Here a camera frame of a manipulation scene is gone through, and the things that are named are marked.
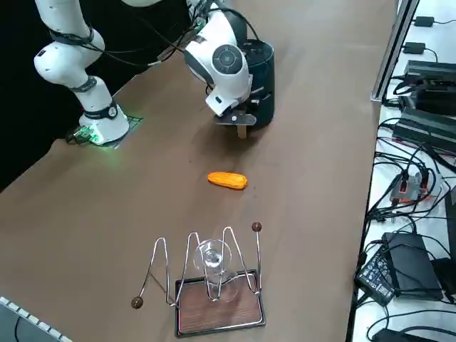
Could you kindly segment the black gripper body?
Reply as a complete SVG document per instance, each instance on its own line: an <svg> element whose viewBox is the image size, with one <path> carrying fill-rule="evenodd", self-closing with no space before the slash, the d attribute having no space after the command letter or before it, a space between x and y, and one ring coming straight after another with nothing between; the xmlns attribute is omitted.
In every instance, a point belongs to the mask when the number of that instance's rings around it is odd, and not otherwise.
<svg viewBox="0 0 456 342"><path fill-rule="evenodd" d="M214 121L218 125L253 126L257 122L256 113L257 104L245 102L226 109L221 116L214 115Z"/></svg>

